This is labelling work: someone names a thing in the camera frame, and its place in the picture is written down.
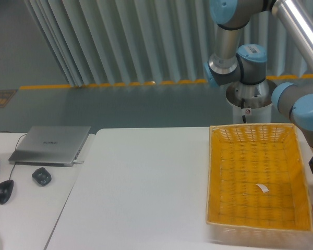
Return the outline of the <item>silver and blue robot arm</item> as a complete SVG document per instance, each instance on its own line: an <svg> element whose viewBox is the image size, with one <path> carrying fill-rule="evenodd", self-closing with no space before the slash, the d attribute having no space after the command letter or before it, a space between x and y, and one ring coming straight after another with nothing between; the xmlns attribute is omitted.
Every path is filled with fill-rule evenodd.
<svg viewBox="0 0 313 250"><path fill-rule="evenodd" d="M293 38L296 47L313 71L313 18L301 1L211 1L210 13L217 25L214 53L204 65L212 86L237 84L235 104L253 107L257 98L247 98L253 86L263 89L260 99L267 98L278 111L303 133L313 152L313 85L299 87L283 83L269 87L266 81L267 55L257 44L240 45L240 32L255 14L269 11L278 18ZM313 174L313 156L309 161Z"/></svg>

